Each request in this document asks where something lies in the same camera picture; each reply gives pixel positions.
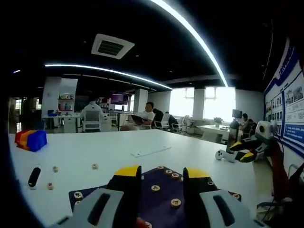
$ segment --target blue banner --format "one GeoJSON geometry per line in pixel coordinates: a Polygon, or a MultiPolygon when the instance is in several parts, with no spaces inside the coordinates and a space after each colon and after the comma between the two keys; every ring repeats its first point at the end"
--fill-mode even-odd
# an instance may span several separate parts
{"type": "Polygon", "coordinates": [[[284,136],[304,143],[304,125],[286,124],[284,136]]]}

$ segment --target monitor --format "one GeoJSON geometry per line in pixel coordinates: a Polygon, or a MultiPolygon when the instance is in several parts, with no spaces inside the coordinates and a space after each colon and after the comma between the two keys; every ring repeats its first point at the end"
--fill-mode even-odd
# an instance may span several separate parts
{"type": "Polygon", "coordinates": [[[123,94],[112,94],[111,95],[111,104],[114,105],[127,105],[128,104],[128,95],[123,94]]]}
{"type": "Polygon", "coordinates": [[[232,117],[233,118],[242,119],[242,114],[243,114],[243,112],[240,111],[240,110],[236,110],[236,109],[232,110],[232,117]]]}

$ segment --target purple board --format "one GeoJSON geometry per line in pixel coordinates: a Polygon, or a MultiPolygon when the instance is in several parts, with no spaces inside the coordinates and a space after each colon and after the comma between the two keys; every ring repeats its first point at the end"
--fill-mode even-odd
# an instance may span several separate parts
{"type": "MultiPolygon", "coordinates": [[[[153,169],[143,173],[144,179],[142,180],[142,194],[140,199],[139,214],[142,220],[150,222],[153,228],[183,228],[186,227],[186,219],[183,210],[184,197],[183,197],[183,184],[181,182],[182,175],[179,174],[179,178],[174,179],[171,175],[167,175],[165,171],[168,168],[153,169]],[[160,186],[159,191],[152,191],[151,186],[160,186]],[[173,208],[171,206],[171,200],[178,198],[181,200],[181,206],[179,208],[173,208]]],[[[97,188],[105,188],[106,185],[90,188],[75,190],[69,192],[69,198],[72,210],[77,200],[74,197],[74,193],[79,191],[85,198],[91,192],[97,188]]]]}

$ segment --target ceiling vent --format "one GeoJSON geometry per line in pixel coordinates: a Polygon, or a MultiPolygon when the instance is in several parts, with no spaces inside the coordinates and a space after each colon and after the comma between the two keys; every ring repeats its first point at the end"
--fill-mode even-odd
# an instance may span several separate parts
{"type": "Polygon", "coordinates": [[[121,59],[133,47],[134,43],[129,41],[103,34],[97,34],[91,53],[121,59]]]}

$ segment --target black ceiling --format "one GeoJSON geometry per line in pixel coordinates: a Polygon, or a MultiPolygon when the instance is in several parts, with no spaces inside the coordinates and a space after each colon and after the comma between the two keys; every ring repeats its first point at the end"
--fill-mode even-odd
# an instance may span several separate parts
{"type": "MultiPolygon", "coordinates": [[[[239,4],[233,0],[167,2],[184,16],[207,43],[222,71],[228,75],[230,86],[263,90],[261,82],[274,25],[270,6],[259,1],[251,2],[250,6],[248,2],[239,4]]],[[[9,41],[12,60],[8,72],[21,70],[11,74],[11,78],[15,84],[19,81],[20,86],[15,86],[15,90],[22,90],[22,93],[43,87],[46,76],[63,74],[86,74],[131,82],[117,74],[97,70],[49,69],[44,67],[47,63],[103,67],[169,82],[167,85],[170,87],[223,85],[212,62],[193,36],[150,0],[26,3],[14,8],[11,23],[9,41]],[[125,39],[135,46],[122,59],[93,55],[91,49],[98,33],[125,39]],[[194,76],[200,76],[200,79],[170,83],[170,80],[194,76]]],[[[273,47],[279,50],[279,54],[271,59],[275,63],[280,60],[283,40],[280,36],[279,41],[276,40],[276,47],[273,47]]],[[[164,90],[138,80],[132,82],[164,90]]],[[[91,90],[119,92],[136,87],[84,77],[78,86],[82,91],[92,87],[91,90]]]]}

